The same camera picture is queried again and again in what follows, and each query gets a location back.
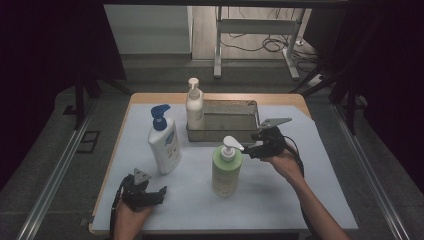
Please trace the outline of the white bottle with blue pump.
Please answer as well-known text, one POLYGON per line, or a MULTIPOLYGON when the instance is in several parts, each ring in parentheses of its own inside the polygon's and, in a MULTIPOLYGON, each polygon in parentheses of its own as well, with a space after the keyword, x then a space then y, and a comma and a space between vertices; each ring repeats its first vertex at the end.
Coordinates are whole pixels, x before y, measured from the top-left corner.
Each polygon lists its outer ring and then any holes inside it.
POLYGON ((157 105, 151 109, 153 121, 148 134, 149 146, 158 172, 162 175, 172 172, 181 160, 175 120, 165 117, 165 112, 169 109, 168 104, 157 105))

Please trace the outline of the pale blue table mat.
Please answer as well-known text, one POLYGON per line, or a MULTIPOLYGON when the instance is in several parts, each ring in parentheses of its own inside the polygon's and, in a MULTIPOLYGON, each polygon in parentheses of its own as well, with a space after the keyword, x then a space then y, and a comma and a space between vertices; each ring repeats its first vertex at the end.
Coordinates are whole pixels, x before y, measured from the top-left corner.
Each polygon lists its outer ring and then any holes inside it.
MULTIPOLYGON (((305 229, 300 206, 292 187, 268 164, 244 159, 238 187, 228 197, 212 190, 213 143, 191 143, 186 132, 186 110, 174 104, 167 111, 177 126, 181 161, 169 174, 157 171, 147 136, 152 126, 148 104, 130 106, 117 141, 108 175, 99 196, 91 231, 100 234, 109 229, 110 211, 115 193, 134 169, 150 175, 149 191, 166 188, 162 204, 156 206, 144 225, 149 233, 297 231, 305 229)), ((305 179, 319 200, 344 229, 354 230, 357 223, 346 201, 315 122, 290 105, 262 105, 263 119, 286 118, 281 132, 298 146, 304 163, 305 179)))

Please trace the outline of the green bottle with white pump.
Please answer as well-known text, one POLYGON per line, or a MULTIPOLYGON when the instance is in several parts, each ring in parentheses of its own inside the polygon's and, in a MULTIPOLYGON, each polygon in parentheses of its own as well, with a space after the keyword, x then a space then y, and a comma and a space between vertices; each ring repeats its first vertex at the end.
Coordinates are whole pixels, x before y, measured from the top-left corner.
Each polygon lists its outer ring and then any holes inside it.
POLYGON ((212 155, 212 189, 221 197, 230 196, 237 188, 243 163, 244 147, 232 136, 225 136, 223 144, 212 155))

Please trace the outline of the dark curtain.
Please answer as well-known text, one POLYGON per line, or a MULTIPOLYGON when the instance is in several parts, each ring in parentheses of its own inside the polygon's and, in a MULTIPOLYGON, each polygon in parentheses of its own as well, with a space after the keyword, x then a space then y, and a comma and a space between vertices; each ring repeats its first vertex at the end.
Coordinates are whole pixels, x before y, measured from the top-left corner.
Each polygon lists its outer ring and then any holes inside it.
POLYGON ((61 91, 125 78, 104 0, 0 0, 0 190, 61 91))
MULTIPOLYGON (((385 16, 354 70, 365 118, 424 194, 424 0, 380 0, 385 16)), ((365 35, 370 8, 314 9, 304 39, 340 69, 365 35)))

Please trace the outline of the black metal stand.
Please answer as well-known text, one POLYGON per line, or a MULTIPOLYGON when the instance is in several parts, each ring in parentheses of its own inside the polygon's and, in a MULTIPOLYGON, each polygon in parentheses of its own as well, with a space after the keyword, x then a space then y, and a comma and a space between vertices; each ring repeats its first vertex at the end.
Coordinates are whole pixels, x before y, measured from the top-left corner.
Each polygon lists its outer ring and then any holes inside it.
POLYGON ((76 116, 74 129, 78 130, 85 120, 84 93, 87 92, 90 98, 99 98, 101 89, 98 78, 94 76, 77 76, 75 80, 75 106, 70 108, 70 114, 76 116))
POLYGON ((356 111, 356 84, 355 81, 349 76, 350 70, 348 68, 342 69, 339 72, 325 76, 323 80, 309 87, 307 90, 301 92, 303 97, 308 97, 325 87, 334 84, 333 90, 329 94, 329 100, 333 104, 339 104, 344 97, 347 97, 345 105, 345 124, 351 134, 355 135, 354 117, 356 111))

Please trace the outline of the person's left hand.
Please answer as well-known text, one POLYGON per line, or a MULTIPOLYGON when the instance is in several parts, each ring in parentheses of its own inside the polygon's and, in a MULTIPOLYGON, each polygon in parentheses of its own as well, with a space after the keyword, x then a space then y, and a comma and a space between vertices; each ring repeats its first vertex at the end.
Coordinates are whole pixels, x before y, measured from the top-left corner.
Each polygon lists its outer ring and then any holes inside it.
POLYGON ((116 208, 114 230, 139 232, 152 212, 152 207, 146 207, 140 212, 134 212, 120 200, 116 208))

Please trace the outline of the white metal desk frame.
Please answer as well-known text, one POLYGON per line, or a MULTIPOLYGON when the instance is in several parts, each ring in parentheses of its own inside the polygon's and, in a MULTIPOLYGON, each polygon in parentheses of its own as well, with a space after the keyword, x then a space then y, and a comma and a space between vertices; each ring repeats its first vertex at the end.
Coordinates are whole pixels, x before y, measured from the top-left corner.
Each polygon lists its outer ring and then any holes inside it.
POLYGON ((222 6, 218 6, 216 13, 216 44, 214 51, 213 75, 219 79, 222 75, 221 35, 222 34, 253 34, 253 35, 280 35, 289 36, 288 46, 282 50, 283 58, 293 80, 300 75, 293 62, 294 45, 302 26, 306 9, 300 10, 295 20, 283 19, 236 19, 223 18, 222 6))

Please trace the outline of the aluminium rail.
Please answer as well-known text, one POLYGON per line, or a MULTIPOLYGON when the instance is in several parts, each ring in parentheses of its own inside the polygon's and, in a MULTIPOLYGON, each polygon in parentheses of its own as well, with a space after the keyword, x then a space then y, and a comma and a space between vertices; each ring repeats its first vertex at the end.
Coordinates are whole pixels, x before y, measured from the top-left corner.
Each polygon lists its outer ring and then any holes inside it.
POLYGON ((392 201, 389 199, 387 193, 382 187, 376 173, 374 172, 368 157, 366 156, 362 146, 360 145, 357 137, 349 130, 346 120, 347 117, 343 113, 343 109, 338 105, 332 105, 331 108, 336 115, 337 121, 342 129, 347 142, 349 143, 355 158, 364 174, 364 177, 369 185, 369 188, 382 211, 388 227, 390 228, 392 235, 395 240, 410 240, 410 236, 407 233, 405 226, 396 211, 392 201))
POLYGON ((78 145, 80 144, 82 137, 93 118, 93 113, 97 103, 97 99, 88 101, 87 108, 85 110, 85 119, 82 121, 80 127, 73 132, 46 184, 44 185, 41 193, 38 195, 38 198, 19 231, 16 240, 34 240, 72 162, 78 145))

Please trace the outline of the grey metal mesh basket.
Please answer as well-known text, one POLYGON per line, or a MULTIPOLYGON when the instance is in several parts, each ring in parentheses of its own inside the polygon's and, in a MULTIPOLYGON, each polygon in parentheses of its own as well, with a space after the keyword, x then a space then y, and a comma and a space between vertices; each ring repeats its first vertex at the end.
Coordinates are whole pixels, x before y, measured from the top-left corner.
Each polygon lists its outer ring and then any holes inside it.
POLYGON ((242 144, 251 144, 258 126, 254 100, 205 100, 203 128, 187 130, 187 134, 190 142, 221 142, 225 136, 232 136, 242 144))

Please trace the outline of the cream pump bottle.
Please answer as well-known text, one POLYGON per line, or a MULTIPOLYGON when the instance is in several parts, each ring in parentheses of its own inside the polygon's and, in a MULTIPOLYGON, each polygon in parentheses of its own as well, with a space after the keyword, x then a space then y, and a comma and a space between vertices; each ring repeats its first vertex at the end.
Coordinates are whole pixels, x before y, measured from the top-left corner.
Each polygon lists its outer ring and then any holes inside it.
POLYGON ((204 128, 204 94, 199 89, 200 81, 197 78, 188 80, 189 91, 186 97, 187 127, 189 130, 204 128))

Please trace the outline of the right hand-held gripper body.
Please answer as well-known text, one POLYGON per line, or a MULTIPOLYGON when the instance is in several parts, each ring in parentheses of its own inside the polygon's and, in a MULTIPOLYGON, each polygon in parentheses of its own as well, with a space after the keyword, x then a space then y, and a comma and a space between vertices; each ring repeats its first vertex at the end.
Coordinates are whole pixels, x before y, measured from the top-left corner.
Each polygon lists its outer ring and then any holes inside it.
POLYGON ((260 124, 258 132, 251 135, 253 140, 263 142, 262 146, 257 147, 257 149, 263 150, 262 158, 277 156, 284 150, 293 151, 279 129, 279 125, 290 121, 290 117, 265 119, 260 124))

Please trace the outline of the white power strip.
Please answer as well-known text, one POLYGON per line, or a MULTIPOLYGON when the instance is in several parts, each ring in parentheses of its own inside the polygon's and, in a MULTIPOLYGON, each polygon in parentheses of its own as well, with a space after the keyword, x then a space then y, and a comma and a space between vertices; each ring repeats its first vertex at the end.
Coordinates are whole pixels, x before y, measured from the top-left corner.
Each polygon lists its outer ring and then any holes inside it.
POLYGON ((319 83, 321 83, 325 79, 326 79, 325 75, 317 74, 307 83, 307 85, 309 87, 314 87, 314 86, 318 85, 319 83))

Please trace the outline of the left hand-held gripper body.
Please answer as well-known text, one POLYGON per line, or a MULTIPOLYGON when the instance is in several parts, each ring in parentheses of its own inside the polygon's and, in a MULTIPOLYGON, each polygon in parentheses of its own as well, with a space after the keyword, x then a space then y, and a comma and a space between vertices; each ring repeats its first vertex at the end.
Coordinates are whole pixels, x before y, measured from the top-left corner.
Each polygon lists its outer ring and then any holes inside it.
POLYGON ((146 192, 150 178, 150 175, 137 168, 133 174, 124 178, 122 200, 132 211, 141 211, 148 207, 147 197, 153 196, 146 192))

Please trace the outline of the person's right hand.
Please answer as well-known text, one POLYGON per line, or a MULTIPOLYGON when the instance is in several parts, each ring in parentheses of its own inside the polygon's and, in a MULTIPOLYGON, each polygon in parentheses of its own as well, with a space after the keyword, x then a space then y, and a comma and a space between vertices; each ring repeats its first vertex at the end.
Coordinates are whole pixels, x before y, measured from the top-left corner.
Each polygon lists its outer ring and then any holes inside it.
POLYGON ((295 156, 288 150, 284 150, 277 156, 262 158, 262 161, 270 163, 290 185, 297 186, 304 183, 304 177, 295 161, 295 156))

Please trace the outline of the white cabinet panel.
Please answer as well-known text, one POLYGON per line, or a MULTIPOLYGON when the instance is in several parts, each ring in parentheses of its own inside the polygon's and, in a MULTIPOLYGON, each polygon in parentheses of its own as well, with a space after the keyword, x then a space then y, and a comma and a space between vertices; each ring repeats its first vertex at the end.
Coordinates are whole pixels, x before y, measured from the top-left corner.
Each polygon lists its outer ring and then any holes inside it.
POLYGON ((111 5, 104 9, 120 54, 190 54, 191 6, 111 5))

